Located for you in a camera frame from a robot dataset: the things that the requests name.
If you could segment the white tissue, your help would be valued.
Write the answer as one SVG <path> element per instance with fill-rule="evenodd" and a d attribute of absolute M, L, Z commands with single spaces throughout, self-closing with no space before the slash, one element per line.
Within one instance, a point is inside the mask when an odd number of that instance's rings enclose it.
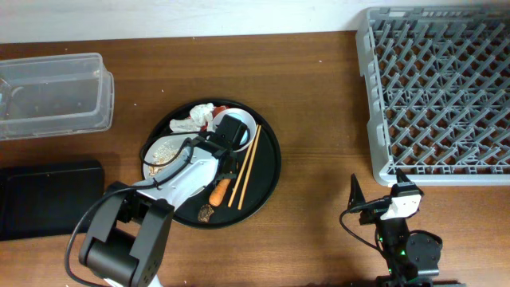
<path fill-rule="evenodd" d="M 173 132 L 200 132 L 213 121 L 215 106 L 212 103 L 195 105 L 184 120 L 173 119 L 169 127 Z"/>

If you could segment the white small bowl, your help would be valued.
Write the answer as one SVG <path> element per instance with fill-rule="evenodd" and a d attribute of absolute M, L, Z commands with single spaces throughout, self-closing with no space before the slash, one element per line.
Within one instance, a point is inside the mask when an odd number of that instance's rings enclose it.
<path fill-rule="evenodd" d="M 241 138 L 241 142 L 234 148 L 235 152 L 244 151 L 254 140 L 257 134 L 257 123 L 250 113 L 241 108 L 227 108 L 219 112 L 212 121 L 213 130 L 216 132 L 225 116 L 230 116 L 246 125 L 247 130 Z"/>

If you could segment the rice and shell leftovers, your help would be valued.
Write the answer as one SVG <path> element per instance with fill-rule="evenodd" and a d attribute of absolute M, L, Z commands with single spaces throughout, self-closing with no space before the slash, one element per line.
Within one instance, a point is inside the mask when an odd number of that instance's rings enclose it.
<path fill-rule="evenodd" d="M 165 143 L 161 147 L 155 150 L 155 153 L 151 156 L 152 166 L 148 168 L 149 175 L 154 176 L 159 173 L 163 168 L 163 163 L 169 162 L 179 151 L 177 147 L 172 147 L 170 144 Z"/>

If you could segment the red snack wrapper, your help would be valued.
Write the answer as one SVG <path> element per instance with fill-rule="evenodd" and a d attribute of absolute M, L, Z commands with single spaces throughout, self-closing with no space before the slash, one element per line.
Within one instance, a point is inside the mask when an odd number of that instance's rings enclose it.
<path fill-rule="evenodd" d="M 215 106 L 212 110 L 211 114 L 206 117 L 206 124 L 202 126 L 201 131 L 212 131 L 213 130 L 213 120 L 214 118 L 220 113 L 225 111 L 226 109 L 229 109 L 229 106 L 221 105 L 221 106 Z"/>

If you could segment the white dinner plate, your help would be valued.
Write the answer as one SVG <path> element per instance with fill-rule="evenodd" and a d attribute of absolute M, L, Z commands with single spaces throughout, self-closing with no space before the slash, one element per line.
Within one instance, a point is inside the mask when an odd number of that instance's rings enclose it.
<path fill-rule="evenodd" d="M 149 163 L 149 165 L 144 163 L 142 166 L 144 179 L 151 179 L 154 176 L 161 179 L 159 173 L 170 170 L 169 174 L 171 175 L 180 167 L 184 167 L 176 176 L 163 184 L 163 190 L 156 192 L 156 199 L 177 200 L 181 198 L 187 200 L 202 192 L 214 180 L 218 170 L 218 159 L 214 158 L 210 151 L 200 147 L 193 149 L 191 159 L 189 159 L 190 147 L 184 147 L 174 161 L 161 167 L 161 164 L 177 155 L 185 139 L 192 140 L 197 136 L 198 133 L 164 136 L 149 146 L 143 157 Z"/>

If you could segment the light blue cup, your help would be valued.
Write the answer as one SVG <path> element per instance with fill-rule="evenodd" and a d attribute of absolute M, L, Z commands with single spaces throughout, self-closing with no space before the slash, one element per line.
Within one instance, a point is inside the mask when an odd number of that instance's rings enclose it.
<path fill-rule="evenodd" d="M 229 126 L 235 129 L 234 147 L 237 150 L 245 149 L 245 146 L 250 144 L 253 140 L 256 130 L 256 124 L 253 118 L 250 114 L 241 109 L 236 109 L 233 112 L 230 111 L 225 115 L 225 117 L 227 116 L 234 119 L 234 122 Z"/>

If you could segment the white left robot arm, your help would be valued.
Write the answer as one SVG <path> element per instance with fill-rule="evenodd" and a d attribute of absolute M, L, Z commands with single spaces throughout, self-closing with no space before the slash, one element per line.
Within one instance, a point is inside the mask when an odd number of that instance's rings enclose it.
<path fill-rule="evenodd" d="M 241 120 L 224 116 L 212 132 L 185 136 L 164 163 L 143 155 L 155 175 L 132 185 L 113 183 L 79 221 L 90 222 L 79 263 L 103 286 L 158 286 L 175 211 L 212 183 L 233 177 L 236 151 L 248 134 Z"/>

